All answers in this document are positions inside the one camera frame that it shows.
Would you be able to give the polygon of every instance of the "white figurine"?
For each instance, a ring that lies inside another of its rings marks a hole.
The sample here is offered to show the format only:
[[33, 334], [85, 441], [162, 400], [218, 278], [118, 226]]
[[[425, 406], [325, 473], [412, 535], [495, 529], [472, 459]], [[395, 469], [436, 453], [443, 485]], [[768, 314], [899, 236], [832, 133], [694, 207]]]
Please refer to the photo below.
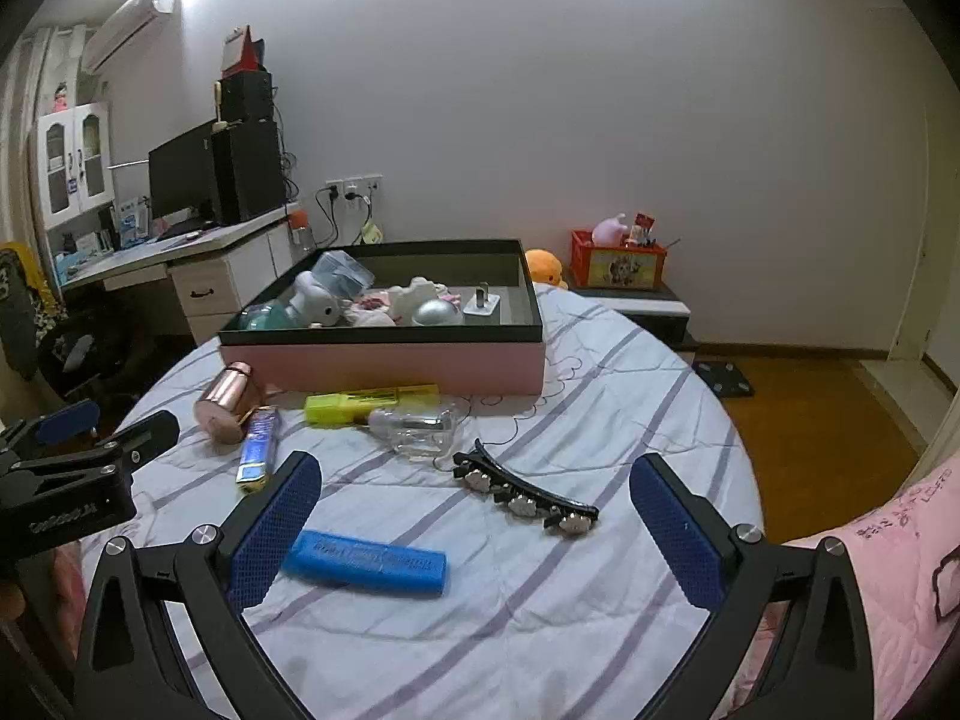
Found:
[[314, 278], [310, 271], [297, 274], [294, 279], [296, 294], [290, 298], [287, 316], [300, 327], [322, 324], [324, 327], [336, 324], [340, 318], [340, 300], [330, 295]]
[[409, 287], [391, 287], [387, 290], [390, 295], [390, 318], [397, 324], [409, 326], [416, 309], [445, 292], [446, 285], [434, 284], [424, 276], [414, 276]]

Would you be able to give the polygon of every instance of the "black hair clip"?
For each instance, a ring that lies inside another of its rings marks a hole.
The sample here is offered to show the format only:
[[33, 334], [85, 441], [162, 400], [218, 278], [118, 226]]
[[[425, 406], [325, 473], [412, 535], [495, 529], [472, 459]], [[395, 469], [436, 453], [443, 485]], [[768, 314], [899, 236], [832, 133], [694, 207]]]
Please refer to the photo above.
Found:
[[593, 527], [600, 509], [563, 495], [549, 493], [504, 469], [477, 439], [473, 450], [453, 455], [453, 475], [463, 479], [477, 493], [493, 493], [496, 503], [506, 503], [518, 517], [543, 517], [544, 528], [559, 527], [570, 536], [587, 533]]

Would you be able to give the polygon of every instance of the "copper tumbler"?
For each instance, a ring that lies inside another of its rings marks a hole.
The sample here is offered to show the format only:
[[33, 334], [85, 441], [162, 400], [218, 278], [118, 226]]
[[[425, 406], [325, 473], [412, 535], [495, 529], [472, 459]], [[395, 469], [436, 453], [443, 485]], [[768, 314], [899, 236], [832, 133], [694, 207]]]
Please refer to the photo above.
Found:
[[262, 405], [263, 391], [253, 381], [253, 369], [246, 362], [232, 362], [203, 391], [193, 415], [215, 442], [240, 443], [243, 423]]

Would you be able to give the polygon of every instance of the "red storage basket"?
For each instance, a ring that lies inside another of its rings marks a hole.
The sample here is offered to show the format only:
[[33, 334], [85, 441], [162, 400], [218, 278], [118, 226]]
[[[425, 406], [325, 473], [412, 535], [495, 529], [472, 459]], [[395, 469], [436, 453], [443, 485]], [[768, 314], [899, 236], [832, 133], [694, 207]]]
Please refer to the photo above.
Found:
[[664, 277], [666, 249], [596, 247], [592, 231], [573, 230], [570, 275], [577, 287], [609, 290], [659, 290]]

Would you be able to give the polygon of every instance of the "white cabinet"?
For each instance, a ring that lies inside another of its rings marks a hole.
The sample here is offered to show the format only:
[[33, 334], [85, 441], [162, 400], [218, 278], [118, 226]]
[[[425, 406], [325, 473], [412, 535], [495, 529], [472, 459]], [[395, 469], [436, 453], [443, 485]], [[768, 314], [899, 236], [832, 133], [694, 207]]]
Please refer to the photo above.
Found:
[[[286, 224], [274, 229], [287, 229]], [[230, 318], [280, 274], [270, 246], [271, 231], [219, 257], [171, 266], [176, 297], [198, 344], [213, 338]]]
[[107, 106], [94, 103], [74, 108], [75, 149], [80, 164], [80, 213], [113, 202], [110, 131]]
[[107, 106], [80, 105], [40, 119], [37, 186], [49, 230], [113, 201]]

